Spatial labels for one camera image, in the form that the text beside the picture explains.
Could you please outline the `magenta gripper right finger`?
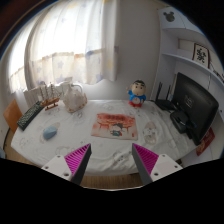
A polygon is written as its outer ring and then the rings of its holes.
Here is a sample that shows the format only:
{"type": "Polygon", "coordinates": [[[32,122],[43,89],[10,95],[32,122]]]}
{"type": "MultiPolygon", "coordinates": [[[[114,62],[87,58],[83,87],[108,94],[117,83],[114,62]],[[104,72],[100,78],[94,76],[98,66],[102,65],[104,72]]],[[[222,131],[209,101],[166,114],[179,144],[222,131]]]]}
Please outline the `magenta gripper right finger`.
{"type": "Polygon", "coordinates": [[[132,144],[132,155],[144,185],[150,184],[182,169],[182,167],[168,155],[157,155],[135,143],[132,144]]]}

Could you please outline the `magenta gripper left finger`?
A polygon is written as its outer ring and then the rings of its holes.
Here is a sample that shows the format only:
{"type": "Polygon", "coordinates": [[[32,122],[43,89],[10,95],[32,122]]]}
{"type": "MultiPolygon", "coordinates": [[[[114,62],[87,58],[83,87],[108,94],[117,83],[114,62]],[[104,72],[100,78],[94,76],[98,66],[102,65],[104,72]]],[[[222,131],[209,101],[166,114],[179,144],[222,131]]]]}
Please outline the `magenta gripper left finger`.
{"type": "Polygon", "coordinates": [[[87,144],[66,156],[56,155],[42,169],[79,185],[83,179],[91,153],[91,145],[87,144]]]}

